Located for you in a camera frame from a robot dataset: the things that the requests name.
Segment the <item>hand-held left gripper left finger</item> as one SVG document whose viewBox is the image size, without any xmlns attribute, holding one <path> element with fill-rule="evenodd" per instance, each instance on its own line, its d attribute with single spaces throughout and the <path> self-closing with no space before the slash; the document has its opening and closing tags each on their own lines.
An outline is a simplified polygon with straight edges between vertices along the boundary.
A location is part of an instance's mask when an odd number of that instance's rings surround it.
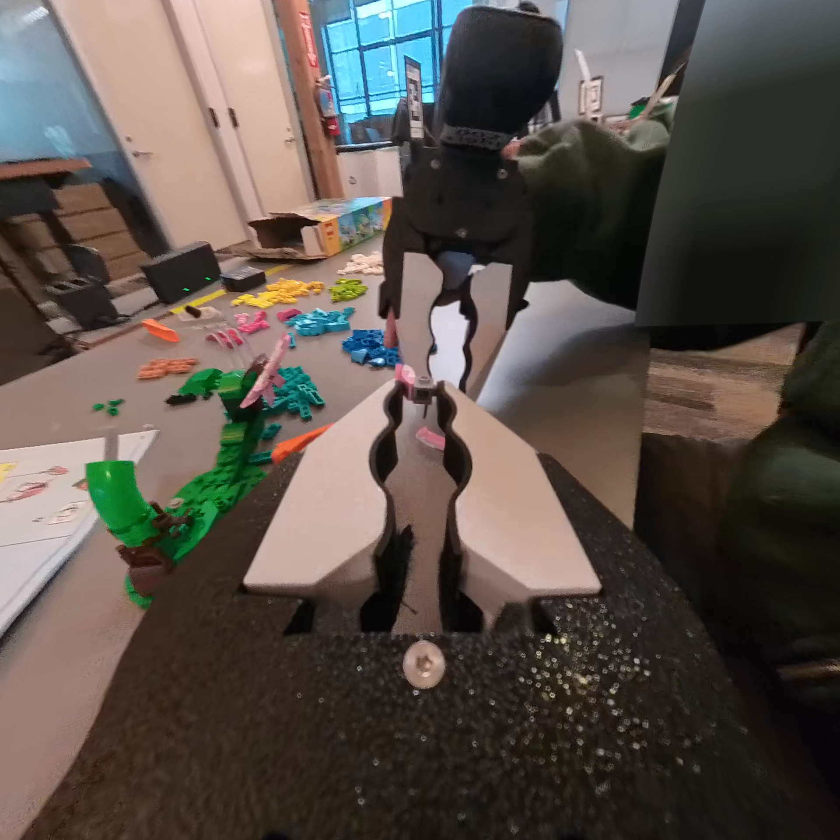
<svg viewBox="0 0 840 840">
<path fill-rule="evenodd" d="M 395 429 L 391 380 L 301 453 L 243 579 L 258 595 L 373 595 L 393 505 L 375 451 Z"/>
</svg>

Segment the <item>pink and grey lego piece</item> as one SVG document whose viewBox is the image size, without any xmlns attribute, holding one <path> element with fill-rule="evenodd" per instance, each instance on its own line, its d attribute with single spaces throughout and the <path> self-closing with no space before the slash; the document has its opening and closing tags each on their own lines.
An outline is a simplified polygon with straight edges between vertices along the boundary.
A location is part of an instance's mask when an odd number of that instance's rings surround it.
<svg viewBox="0 0 840 840">
<path fill-rule="evenodd" d="M 417 374 L 408 364 L 396 365 L 395 380 L 402 384 L 405 399 L 416 405 L 429 406 L 436 396 L 434 379 L 427 374 Z"/>
</svg>

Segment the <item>person's right forearm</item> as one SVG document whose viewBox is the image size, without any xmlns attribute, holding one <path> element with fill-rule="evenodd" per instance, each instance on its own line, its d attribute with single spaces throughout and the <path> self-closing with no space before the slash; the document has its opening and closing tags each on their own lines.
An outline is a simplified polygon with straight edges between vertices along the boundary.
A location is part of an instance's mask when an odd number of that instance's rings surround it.
<svg viewBox="0 0 840 840">
<path fill-rule="evenodd" d="M 516 159 L 532 204 L 531 282 L 567 280 L 598 301 L 636 309 L 674 116 L 659 104 L 625 135 L 578 121 L 520 142 Z"/>
</svg>

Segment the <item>colourful lego box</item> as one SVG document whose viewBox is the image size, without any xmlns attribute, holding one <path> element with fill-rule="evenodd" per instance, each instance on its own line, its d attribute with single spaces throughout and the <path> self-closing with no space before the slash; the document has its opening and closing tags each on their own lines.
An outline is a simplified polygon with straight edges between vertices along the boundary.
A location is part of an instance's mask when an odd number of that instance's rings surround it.
<svg viewBox="0 0 840 840">
<path fill-rule="evenodd" d="M 383 233 L 391 215 L 391 197 L 325 199 L 249 222 L 249 242 L 327 259 Z"/>
</svg>

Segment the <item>green lego plant build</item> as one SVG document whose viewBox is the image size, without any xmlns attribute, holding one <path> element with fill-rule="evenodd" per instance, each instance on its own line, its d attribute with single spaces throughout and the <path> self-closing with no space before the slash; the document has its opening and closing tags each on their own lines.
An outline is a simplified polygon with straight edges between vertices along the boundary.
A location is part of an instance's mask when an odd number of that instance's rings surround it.
<svg viewBox="0 0 840 840">
<path fill-rule="evenodd" d="M 263 466 L 270 464 L 271 451 L 259 446 L 272 442 L 280 425 L 270 421 L 274 415 L 263 414 L 262 401 L 239 408 L 256 378 L 255 365 L 248 371 L 226 373 L 207 368 L 194 373 L 176 392 L 204 399 L 218 396 L 226 424 L 212 468 L 188 481 L 163 506 L 142 496 L 156 512 L 150 535 L 122 542 L 105 527 L 119 543 L 118 553 L 127 567 L 125 591 L 135 605 L 149 606 L 165 577 L 266 477 Z"/>
</svg>

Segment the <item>pink lego flower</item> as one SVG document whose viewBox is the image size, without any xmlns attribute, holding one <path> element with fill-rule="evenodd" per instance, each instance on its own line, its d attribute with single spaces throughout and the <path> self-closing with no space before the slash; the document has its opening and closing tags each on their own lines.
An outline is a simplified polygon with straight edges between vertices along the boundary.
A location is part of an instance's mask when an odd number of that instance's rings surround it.
<svg viewBox="0 0 840 840">
<path fill-rule="evenodd" d="M 291 340 L 292 335 L 288 332 L 280 336 L 271 355 L 266 357 L 266 361 L 262 364 L 255 383 L 239 404 L 239 408 L 245 410 L 259 401 L 262 401 L 266 408 L 274 405 L 277 398 L 275 390 L 282 388 L 286 383 L 285 378 L 280 374 L 280 367 L 291 347 Z"/>
</svg>

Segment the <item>pile of coral lego bricks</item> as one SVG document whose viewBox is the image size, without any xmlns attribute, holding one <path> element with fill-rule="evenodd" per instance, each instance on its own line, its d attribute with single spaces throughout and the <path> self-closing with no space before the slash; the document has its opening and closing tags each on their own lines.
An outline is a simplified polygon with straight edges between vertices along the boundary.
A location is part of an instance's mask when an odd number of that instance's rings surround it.
<svg viewBox="0 0 840 840">
<path fill-rule="evenodd" d="M 197 363 L 197 358 L 150 360 L 138 369 L 136 379 L 139 382 L 151 382 L 168 375 L 189 375 L 193 373 Z"/>
</svg>

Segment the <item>lego instruction booklet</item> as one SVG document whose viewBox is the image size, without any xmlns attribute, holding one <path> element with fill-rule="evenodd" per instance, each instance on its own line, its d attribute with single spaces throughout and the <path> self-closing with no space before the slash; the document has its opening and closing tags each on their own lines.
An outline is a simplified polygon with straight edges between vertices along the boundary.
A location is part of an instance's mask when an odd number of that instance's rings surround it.
<svg viewBox="0 0 840 840">
<path fill-rule="evenodd" d="M 1 635 L 79 549 L 97 522 L 150 535 L 156 516 L 135 467 L 159 431 L 2 451 Z"/>
</svg>

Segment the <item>pile of dark blue bricks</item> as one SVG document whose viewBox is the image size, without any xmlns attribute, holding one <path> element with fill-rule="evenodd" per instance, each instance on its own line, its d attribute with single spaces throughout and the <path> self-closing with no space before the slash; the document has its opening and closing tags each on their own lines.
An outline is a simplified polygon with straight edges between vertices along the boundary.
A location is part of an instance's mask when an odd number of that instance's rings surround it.
<svg viewBox="0 0 840 840">
<path fill-rule="evenodd" d="M 355 329 L 342 341 L 341 348 L 356 364 L 375 370 L 395 369 L 403 362 L 402 357 L 397 348 L 385 346 L 384 339 L 382 329 Z"/>
</svg>

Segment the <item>orange brick separator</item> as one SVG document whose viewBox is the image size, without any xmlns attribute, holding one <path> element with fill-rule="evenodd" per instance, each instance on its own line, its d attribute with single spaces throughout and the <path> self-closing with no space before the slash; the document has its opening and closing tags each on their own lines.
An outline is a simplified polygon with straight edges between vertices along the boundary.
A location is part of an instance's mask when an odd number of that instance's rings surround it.
<svg viewBox="0 0 840 840">
<path fill-rule="evenodd" d="M 326 433 L 332 425 L 333 423 L 330 423 L 321 427 L 313 428 L 306 433 L 279 442 L 270 452 L 270 463 L 278 465 L 291 455 L 300 453 L 314 440 Z"/>
</svg>

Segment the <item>pile of light blue bricks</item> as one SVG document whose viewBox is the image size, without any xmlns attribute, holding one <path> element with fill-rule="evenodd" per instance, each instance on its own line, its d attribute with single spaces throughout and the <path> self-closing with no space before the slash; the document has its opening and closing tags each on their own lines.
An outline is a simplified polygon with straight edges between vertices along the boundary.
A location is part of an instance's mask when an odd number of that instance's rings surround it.
<svg viewBox="0 0 840 840">
<path fill-rule="evenodd" d="M 310 338 L 326 333 L 345 333 L 350 331 L 350 319 L 355 313 L 354 307 L 325 311 L 320 308 L 302 312 L 285 321 L 286 326 L 297 335 Z"/>
</svg>

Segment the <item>flattened brown cardboard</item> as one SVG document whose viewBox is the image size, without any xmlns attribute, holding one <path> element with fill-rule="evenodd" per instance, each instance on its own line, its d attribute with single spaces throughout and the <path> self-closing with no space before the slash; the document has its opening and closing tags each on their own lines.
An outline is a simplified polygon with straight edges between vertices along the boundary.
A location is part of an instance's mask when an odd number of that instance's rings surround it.
<svg viewBox="0 0 840 840">
<path fill-rule="evenodd" d="M 266 261 L 311 261 L 318 260 L 320 256 L 309 257 L 299 248 L 279 247 L 264 248 L 251 242 L 241 242 L 216 250 L 217 256 L 243 257 L 246 259 L 259 259 Z"/>
</svg>

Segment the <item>black box with green light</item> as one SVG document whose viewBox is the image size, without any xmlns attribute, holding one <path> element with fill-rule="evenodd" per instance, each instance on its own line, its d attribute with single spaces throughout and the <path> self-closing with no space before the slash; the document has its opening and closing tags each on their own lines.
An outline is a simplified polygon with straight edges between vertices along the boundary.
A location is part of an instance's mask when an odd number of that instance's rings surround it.
<svg viewBox="0 0 840 840">
<path fill-rule="evenodd" d="M 148 259 L 140 268 L 156 297 L 166 304 L 213 285 L 222 275 L 214 249 L 205 241 Z"/>
</svg>

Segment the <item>person's green jacket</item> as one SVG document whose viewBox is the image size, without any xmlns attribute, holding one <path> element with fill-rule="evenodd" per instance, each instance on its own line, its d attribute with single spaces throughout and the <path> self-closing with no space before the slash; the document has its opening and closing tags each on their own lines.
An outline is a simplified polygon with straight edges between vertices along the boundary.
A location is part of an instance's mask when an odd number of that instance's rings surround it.
<svg viewBox="0 0 840 840">
<path fill-rule="evenodd" d="M 838 322 L 796 358 L 780 399 L 731 478 L 720 541 L 764 656 L 804 681 L 838 671 Z"/>
</svg>

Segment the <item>black storage bin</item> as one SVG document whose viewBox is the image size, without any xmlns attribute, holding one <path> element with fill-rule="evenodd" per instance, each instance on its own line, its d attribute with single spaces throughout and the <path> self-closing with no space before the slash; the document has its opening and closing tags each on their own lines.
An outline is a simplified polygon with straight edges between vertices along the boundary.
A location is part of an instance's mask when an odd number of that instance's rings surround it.
<svg viewBox="0 0 840 840">
<path fill-rule="evenodd" d="M 44 286 L 44 292 L 87 331 L 117 325 L 123 317 L 109 290 L 96 280 L 71 278 Z"/>
</svg>

